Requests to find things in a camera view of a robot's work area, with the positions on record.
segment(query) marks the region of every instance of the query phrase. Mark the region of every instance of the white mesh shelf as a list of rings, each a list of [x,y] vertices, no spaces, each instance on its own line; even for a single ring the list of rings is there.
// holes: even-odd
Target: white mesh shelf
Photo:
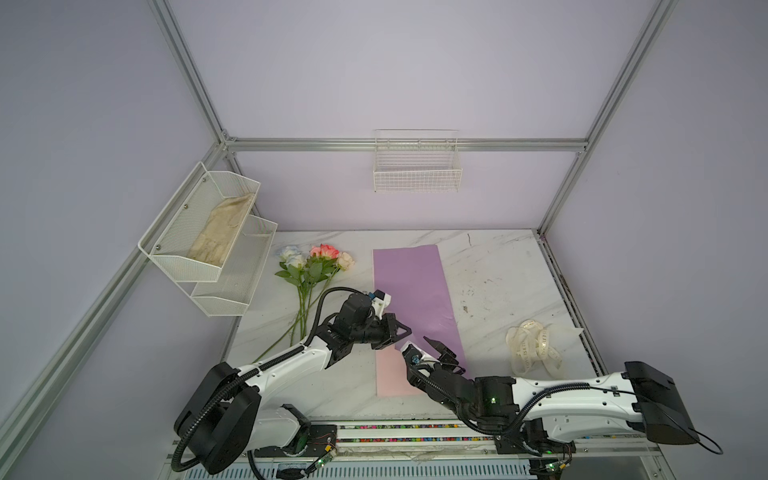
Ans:
[[[462,181],[454,130],[377,130],[376,192],[456,192]]]
[[[198,164],[190,173],[200,175],[184,203],[162,233],[163,219],[139,240],[139,249],[176,283],[208,316],[243,315],[269,255],[277,223],[247,214],[253,208],[259,182],[228,171],[208,171]],[[205,228],[211,211],[226,198],[253,194],[221,266],[188,258],[193,242]]]
[[[203,176],[176,212],[165,231],[149,252],[144,251],[166,275],[174,282],[216,282],[231,255],[226,252],[222,266],[187,258],[192,243],[203,230],[210,212],[225,198],[242,197],[253,194],[246,211],[251,210],[259,182],[228,171],[208,171],[205,166]],[[237,235],[240,234],[244,221],[240,222]]]

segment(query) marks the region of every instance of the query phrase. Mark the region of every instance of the pink wrapping paper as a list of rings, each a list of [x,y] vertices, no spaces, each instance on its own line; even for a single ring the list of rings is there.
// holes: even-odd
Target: pink wrapping paper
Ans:
[[[413,330],[394,347],[376,351],[376,394],[403,396],[422,393],[406,380],[406,367],[399,348],[410,340],[437,358],[438,353],[424,336],[450,348],[459,365],[466,367],[462,341],[453,316],[451,297],[442,270],[437,245],[373,251],[373,286],[392,296],[387,312]]]

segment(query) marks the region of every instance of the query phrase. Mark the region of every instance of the white marble table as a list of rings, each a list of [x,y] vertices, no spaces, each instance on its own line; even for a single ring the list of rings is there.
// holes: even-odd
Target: white marble table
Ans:
[[[545,325],[573,325],[530,230],[278,232],[272,251],[294,244],[309,251],[312,245],[321,243],[350,252],[357,262],[349,272],[339,273],[333,285],[365,291],[373,289],[374,249],[436,244],[467,367],[476,376],[512,374],[505,344],[509,327],[530,318]],[[279,269],[277,263],[275,256],[267,261],[250,310],[240,322],[227,358],[232,366],[254,361],[280,337],[296,315],[296,289],[273,275]],[[337,311],[345,298],[342,294],[338,299],[329,297],[323,312]],[[287,347],[285,339],[273,352]],[[568,362],[568,377],[594,375],[581,344],[566,349],[562,355]],[[548,379],[543,367],[529,376]],[[453,417],[426,395],[377,397],[374,352],[363,345],[356,345],[352,353],[330,369],[289,387],[276,400],[294,404],[315,420]]]

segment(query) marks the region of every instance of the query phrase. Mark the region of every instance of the artificial flower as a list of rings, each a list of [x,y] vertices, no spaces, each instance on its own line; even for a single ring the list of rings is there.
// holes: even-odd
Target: artificial flower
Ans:
[[[300,254],[301,250],[299,250],[299,247],[296,245],[289,245],[288,247],[284,247],[282,250],[280,250],[280,252],[277,253],[277,256],[280,257],[281,262],[287,262],[290,257]]]
[[[345,271],[355,265],[355,260],[352,258],[352,255],[349,255],[347,252],[340,254],[339,259],[336,262],[339,264],[339,268]]]
[[[286,259],[286,266],[294,266],[297,269],[301,270],[301,268],[304,266],[304,255],[301,253],[298,253],[296,255],[292,255]]]
[[[339,251],[333,245],[320,244],[320,256],[327,259],[339,257]]]

